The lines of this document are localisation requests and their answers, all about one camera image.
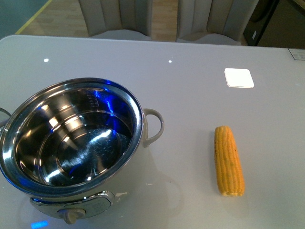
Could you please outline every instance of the pot handle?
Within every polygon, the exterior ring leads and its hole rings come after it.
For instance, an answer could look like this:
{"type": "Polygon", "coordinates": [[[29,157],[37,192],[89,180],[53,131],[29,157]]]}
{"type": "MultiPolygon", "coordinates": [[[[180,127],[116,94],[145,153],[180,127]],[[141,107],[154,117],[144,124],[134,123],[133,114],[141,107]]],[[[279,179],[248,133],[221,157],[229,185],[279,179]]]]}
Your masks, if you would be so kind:
{"type": "Polygon", "coordinates": [[[159,137],[161,137],[161,135],[162,135],[162,133],[164,131],[164,120],[163,120],[163,117],[161,116],[161,114],[159,112],[157,112],[156,110],[144,108],[143,109],[143,113],[145,115],[145,118],[146,118],[147,115],[154,115],[154,116],[156,116],[160,120],[160,123],[161,123],[161,127],[160,127],[159,132],[155,136],[152,136],[150,138],[148,138],[148,136],[147,136],[148,135],[148,131],[147,131],[147,127],[146,127],[146,134],[144,135],[144,137],[146,139],[144,139],[143,144],[144,144],[144,147],[147,147],[151,143],[156,141],[159,137]]]}
{"type": "Polygon", "coordinates": [[[0,128],[2,128],[8,122],[9,117],[11,116],[11,114],[7,110],[5,110],[5,109],[3,109],[1,107],[0,107],[0,113],[1,113],[0,114],[0,128]]]}

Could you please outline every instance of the corn cob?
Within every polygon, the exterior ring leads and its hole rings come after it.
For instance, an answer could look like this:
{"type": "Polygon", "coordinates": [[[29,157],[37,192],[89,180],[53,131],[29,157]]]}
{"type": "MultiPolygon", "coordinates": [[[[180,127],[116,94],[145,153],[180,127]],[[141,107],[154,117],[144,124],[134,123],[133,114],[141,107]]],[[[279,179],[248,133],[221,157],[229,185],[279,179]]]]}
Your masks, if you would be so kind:
{"type": "Polygon", "coordinates": [[[214,146],[217,185],[220,193],[223,196],[242,196],[244,176],[230,127],[219,126],[215,129],[214,146]]]}

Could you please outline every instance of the table surface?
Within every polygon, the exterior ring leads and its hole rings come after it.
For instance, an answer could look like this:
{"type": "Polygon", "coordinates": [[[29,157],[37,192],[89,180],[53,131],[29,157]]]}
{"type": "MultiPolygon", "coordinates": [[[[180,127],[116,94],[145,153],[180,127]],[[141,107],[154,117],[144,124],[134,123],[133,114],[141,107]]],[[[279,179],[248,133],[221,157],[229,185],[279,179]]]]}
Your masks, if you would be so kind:
{"type": "MultiPolygon", "coordinates": [[[[67,226],[0,175],[1,228],[304,228],[305,61],[288,49],[15,35],[0,41],[0,107],[10,112],[39,90],[79,77],[115,81],[142,108],[162,114],[165,130],[149,146],[141,187],[67,226]],[[225,68],[248,69],[254,88],[228,87],[225,68]],[[242,197],[217,189],[213,138],[220,125],[235,135],[242,197]]],[[[153,135],[160,124],[148,121],[153,135]]]]}

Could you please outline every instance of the gray chair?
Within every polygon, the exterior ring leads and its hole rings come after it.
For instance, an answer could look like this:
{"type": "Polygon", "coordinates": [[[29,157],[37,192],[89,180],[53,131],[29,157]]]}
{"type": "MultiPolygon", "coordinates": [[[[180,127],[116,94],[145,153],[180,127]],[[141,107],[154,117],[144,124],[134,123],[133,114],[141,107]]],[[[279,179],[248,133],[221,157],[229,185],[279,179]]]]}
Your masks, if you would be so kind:
{"type": "Polygon", "coordinates": [[[151,41],[153,0],[78,0],[89,37],[151,41]]]}
{"type": "Polygon", "coordinates": [[[177,42],[241,45],[258,0],[178,0],[177,42]]]}

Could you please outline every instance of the wooden floor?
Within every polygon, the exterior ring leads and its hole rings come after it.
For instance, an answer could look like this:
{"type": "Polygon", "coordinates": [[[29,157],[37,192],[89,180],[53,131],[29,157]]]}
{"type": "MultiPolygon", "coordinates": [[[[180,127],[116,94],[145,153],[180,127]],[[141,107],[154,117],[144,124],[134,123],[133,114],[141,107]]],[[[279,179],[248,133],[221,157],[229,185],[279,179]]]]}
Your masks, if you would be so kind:
{"type": "MultiPolygon", "coordinates": [[[[177,8],[177,0],[153,0],[152,40],[175,41],[177,8]]],[[[52,0],[20,34],[88,37],[78,0],[52,0]]]]}

